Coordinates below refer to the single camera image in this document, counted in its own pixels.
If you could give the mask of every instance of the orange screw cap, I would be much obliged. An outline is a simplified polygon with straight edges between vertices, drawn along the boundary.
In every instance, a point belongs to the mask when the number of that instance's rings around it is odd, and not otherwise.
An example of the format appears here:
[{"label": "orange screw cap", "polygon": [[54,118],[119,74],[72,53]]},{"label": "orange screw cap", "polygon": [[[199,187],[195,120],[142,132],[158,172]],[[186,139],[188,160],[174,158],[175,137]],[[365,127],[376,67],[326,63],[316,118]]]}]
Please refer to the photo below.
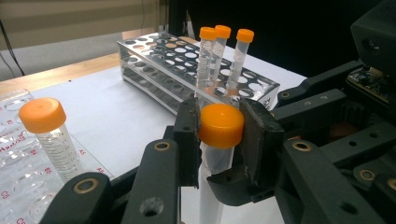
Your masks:
[{"label": "orange screw cap", "polygon": [[53,98],[34,99],[20,109],[20,119],[31,133],[48,133],[66,121],[64,108]]},{"label": "orange screw cap", "polygon": [[239,29],[236,39],[245,43],[251,43],[253,41],[254,33],[248,29]]},{"label": "orange screw cap", "polygon": [[225,25],[216,25],[216,32],[218,32],[218,37],[228,39],[230,38],[231,28]]},{"label": "orange screw cap", "polygon": [[242,140],[244,116],[235,107],[225,104],[207,105],[201,110],[201,141],[218,148],[235,147]]},{"label": "orange screw cap", "polygon": [[218,37],[218,34],[213,27],[201,27],[199,37],[201,39],[215,40]]}]

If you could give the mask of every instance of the black robotic hardware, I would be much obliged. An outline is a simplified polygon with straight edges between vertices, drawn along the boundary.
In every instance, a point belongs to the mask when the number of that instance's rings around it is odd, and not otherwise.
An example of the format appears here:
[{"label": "black robotic hardware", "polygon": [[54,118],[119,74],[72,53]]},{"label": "black robotic hardware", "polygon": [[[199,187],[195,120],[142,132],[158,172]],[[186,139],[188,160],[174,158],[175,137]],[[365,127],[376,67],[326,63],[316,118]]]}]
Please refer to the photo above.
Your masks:
[{"label": "black robotic hardware", "polygon": [[[207,179],[221,202],[275,196],[285,223],[396,223],[396,2],[381,2],[351,31],[356,62],[280,92],[272,111],[241,99],[233,167]],[[179,223],[180,187],[198,188],[198,127],[193,98],[138,167],[111,182],[73,178],[40,223]]]}]

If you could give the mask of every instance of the clear plastic tube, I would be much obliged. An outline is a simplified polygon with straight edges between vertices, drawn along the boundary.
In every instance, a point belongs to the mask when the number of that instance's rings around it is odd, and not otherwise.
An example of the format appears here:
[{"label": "clear plastic tube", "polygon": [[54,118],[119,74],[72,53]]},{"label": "clear plastic tube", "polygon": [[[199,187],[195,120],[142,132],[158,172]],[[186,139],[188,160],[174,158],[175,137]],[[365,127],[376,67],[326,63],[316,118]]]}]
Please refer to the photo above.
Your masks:
[{"label": "clear plastic tube", "polygon": [[201,47],[197,68],[197,87],[210,87],[213,82],[210,79],[209,65],[212,58],[213,46],[217,33],[215,28],[201,27],[200,30]]},{"label": "clear plastic tube", "polygon": [[65,183],[83,173],[78,154],[66,125],[61,103],[53,98],[35,99],[20,110],[26,130],[34,133]]},{"label": "clear plastic tube", "polygon": [[199,223],[221,222],[223,204],[213,194],[207,178],[232,166],[233,149],[242,139],[244,118],[231,105],[212,104],[201,110],[202,164],[200,167],[200,216]]},{"label": "clear plastic tube", "polygon": [[215,46],[213,47],[212,59],[210,61],[210,76],[214,83],[218,80],[221,60],[223,58],[227,39],[230,38],[231,28],[224,25],[216,25],[215,30],[218,37],[216,39]]},{"label": "clear plastic tube", "polygon": [[253,41],[254,33],[248,29],[239,29],[236,36],[235,52],[231,64],[230,75],[227,81],[227,89],[236,89],[241,76],[242,68],[248,53],[248,46]]}]

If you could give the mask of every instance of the white surface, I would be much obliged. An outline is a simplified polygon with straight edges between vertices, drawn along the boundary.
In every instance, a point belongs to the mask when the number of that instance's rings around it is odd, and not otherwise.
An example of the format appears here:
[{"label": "white surface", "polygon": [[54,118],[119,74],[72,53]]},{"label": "white surface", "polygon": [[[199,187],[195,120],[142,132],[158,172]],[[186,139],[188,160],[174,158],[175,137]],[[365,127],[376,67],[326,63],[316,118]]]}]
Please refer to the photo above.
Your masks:
[{"label": "white surface", "polygon": [[[224,58],[231,60],[233,49]],[[280,91],[299,85],[304,77],[247,56],[244,67],[280,83]],[[146,145],[161,139],[175,116],[144,92],[123,81],[120,68],[73,79],[43,90],[35,98],[54,97],[64,106],[69,132],[114,176],[139,165]],[[182,188],[181,219],[198,222],[199,194]],[[221,223],[283,223],[275,198],[240,207],[224,206]]]}]

